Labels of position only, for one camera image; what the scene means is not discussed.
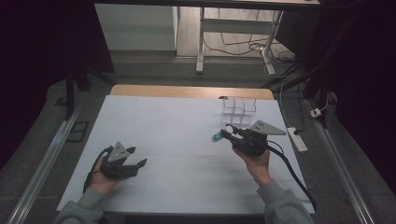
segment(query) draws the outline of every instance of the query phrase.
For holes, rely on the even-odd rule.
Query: white power strip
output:
[[[296,131],[295,128],[288,128],[288,133],[290,136],[291,141],[293,144],[296,146],[297,150],[299,152],[305,153],[308,148],[306,147],[303,139],[300,137],[299,134],[295,134],[294,132]]]

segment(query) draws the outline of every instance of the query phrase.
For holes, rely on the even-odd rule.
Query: white table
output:
[[[125,164],[148,162],[136,177],[123,181],[102,208],[123,214],[263,214],[257,184],[231,144],[210,137],[224,127],[222,100],[107,96],[75,172],[58,206],[78,201],[87,173],[98,154],[117,141],[137,147]],[[257,101],[253,122],[261,119],[286,130],[277,101]],[[269,136],[280,144],[299,178],[302,174],[289,137]],[[311,203],[275,154],[270,174],[284,189],[292,189],[310,213]]]

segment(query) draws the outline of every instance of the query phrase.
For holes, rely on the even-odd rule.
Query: wooden floor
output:
[[[229,8],[206,8],[205,17],[216,19],[219,16],[223,19],[230,20],[251,20],[255,21],[271,21],[273,18],[274,11],[264,10],[253,10],[253,9],[229,9]],[[198,7],[181,7],[180,8],[180,20],[178,24],[177,33],[177,56],[196,57],[199,39],[199,27],[200,27],[200,8]],[[241,34],[222,34],[225,43],[245,42],[249,41],[250,35]],[[253,35],[251,37],[252,42],[265,44],[265,40],[254,41],[265,39],[267,35]],[[225,45],[221,39],[220,33],[205,33],[204,39],[206,44],[212,49],[221,49],[234,54],[241,54],[243,52],[250,51],[248,43],[238,45]],[[274,44],[272,51],[276,56],[279,52],[282,53],[282,57],[291,57],[292,52],[288,51],[284,46],[280,44]],[[261,57],[258,50],[253,50],[247,54],[232,55],[224,52],[211,50],[207,46],[204,49],[205,56],[236,56],[236,57]]]

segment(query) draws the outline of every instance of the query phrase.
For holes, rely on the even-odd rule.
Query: gray sleeve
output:
[[[314,223],[293,191],[283,190],[275,180],[260,187],[257,192],[265,202],[265,223]]]
[[[105,197],[104,194],[87,188],[78,203],[68,202],[53,223],[97,223],[103,216],[100,206]]]

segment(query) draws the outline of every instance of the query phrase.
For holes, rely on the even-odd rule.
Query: white wall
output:
[[[95,4],[110,50],[175,50],[173,7]]]

